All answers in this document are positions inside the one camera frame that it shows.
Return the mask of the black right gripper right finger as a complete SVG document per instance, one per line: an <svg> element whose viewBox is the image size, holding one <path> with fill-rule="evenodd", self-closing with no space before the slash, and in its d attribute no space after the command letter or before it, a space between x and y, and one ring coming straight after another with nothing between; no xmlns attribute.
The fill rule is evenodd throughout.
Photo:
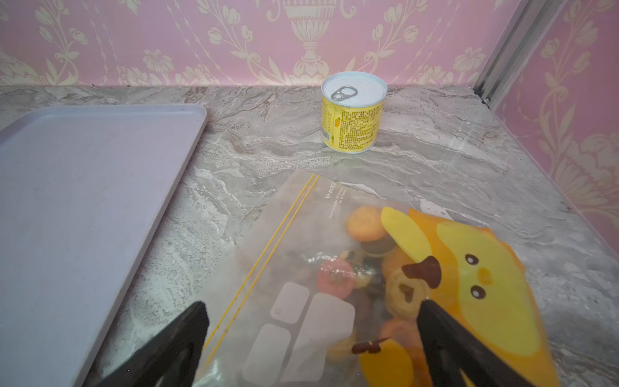
<svg viewBox="0 0 619 387"><path fill-rule="evenodd" d="M530 386L432 300L422 302L417 325L434 386Z"/></svg>

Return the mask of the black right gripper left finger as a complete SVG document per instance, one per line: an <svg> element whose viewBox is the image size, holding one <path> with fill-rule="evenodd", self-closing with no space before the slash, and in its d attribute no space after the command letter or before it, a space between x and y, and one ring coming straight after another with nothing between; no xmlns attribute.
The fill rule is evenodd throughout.
<svg viewBox="0 0 619 387"><path fill-rule="evenodd" d="M98 384L100 386L191 386L210 325L197 301Z"/></svg>

